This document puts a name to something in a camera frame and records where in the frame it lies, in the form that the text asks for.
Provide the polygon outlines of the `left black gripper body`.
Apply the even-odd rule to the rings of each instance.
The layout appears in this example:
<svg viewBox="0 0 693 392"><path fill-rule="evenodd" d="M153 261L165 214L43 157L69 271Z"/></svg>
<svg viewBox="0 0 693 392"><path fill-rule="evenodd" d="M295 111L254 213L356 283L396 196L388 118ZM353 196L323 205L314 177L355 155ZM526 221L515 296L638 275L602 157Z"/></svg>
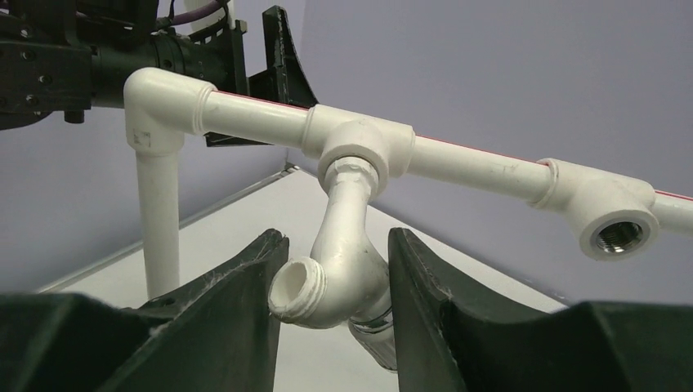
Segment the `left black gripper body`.
<svg viewBox="0 0 693 392"><path fill-rule="evenodd" d="M190 35L193 44L192 76L211 82L222 91L249 94L244 58L244 29L241 20L232 28L221 19Z"/></svg>

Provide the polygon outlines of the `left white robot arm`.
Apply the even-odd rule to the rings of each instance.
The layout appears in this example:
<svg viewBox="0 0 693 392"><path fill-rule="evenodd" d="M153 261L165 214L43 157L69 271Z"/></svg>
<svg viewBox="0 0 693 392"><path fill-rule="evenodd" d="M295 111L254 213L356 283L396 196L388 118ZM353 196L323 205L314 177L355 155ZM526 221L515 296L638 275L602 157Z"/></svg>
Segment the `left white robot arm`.
<svg viewBox="0 0 693 392"><path fill-rule="evenodd" d="M246 24L231 1L191 1L158 13L156 1L4 1L1 4L1 128L63 113L81 124L95 107L122 108L136 70L164 69L221 91L310 108L286 10L262 13L266 69L248 75Z"/></svg>

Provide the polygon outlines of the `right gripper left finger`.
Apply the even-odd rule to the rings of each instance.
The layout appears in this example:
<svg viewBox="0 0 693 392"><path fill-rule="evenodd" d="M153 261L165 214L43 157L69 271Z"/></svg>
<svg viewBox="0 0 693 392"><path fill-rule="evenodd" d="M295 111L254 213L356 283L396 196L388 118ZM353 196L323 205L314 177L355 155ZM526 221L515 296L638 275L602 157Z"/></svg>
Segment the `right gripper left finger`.
<svg viewBox="0 0 693 392"><path fill-rule="evenodd" d="M237 256L139 308L79 293L1 297L4 391L271 391L279 322L267 295L289 240Z"/></svg>

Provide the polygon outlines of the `white plastic water faucet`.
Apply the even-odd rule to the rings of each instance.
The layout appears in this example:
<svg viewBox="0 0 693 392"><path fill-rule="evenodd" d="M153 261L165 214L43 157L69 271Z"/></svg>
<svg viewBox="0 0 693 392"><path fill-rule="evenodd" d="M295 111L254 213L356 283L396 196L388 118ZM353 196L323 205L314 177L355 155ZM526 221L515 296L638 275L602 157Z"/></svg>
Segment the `white plastic water faucet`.
<svg viewBox="0 0 693 392"><path fill-rule="evenodd" d="M365 230L378 185L362 158L339 158L325 174L328 204L309 256L291 258L274 276L267 304L281 322L310 329L347 324L386 370L397 369L387 262Z"/></svg>

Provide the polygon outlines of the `white PVC pipe frame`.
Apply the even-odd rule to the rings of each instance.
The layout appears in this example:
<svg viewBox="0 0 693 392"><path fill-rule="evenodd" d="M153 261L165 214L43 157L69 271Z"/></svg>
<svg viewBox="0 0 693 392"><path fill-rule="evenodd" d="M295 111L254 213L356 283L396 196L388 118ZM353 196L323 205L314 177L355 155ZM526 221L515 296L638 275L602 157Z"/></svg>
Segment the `white PVC pipe frame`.
<svg viewBox="0 0 693 392"><path fill-rule="evenodd" d="M413 128L326 105L310 109L219 91L210 82L157 68L123 88L126 137L136 155L146 287L150 297L179 286L178 154L186 135L214 132L299 149L319 181L354 158L376 198L387 182L422 176L519 198L565 217L582 253L616 261L642 252L661 230L692 233L692 200L593 167L538 162L418 136Z"/></svg>

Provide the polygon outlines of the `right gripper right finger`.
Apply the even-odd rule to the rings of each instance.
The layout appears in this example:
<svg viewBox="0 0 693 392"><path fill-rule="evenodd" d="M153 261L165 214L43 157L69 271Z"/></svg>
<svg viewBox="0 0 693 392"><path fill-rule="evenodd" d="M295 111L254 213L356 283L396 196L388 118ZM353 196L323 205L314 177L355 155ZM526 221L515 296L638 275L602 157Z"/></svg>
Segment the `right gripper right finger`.
<svg viewBox="0 0 693 392"><path fill-rule="evenodd" d="M584 301L545 313L479 283L408 229L388 235L402 391L689 391L692 309Z"/></svg>

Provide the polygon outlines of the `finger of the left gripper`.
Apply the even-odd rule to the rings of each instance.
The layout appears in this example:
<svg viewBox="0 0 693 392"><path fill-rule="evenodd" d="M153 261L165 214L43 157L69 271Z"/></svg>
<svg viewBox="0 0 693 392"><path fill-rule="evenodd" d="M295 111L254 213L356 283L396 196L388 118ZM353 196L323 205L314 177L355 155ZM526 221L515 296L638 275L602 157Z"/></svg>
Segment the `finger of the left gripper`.
<svg viewBox="0 0 693 392"><path fill-rule="evenodd" d="M230 8L221 19L230 20ZM286 10L273 6L263 11L262 29L266 69L252 76L246 70L249 94L241 96L303 109L317 105L318 99L298 58Z"/></svg>

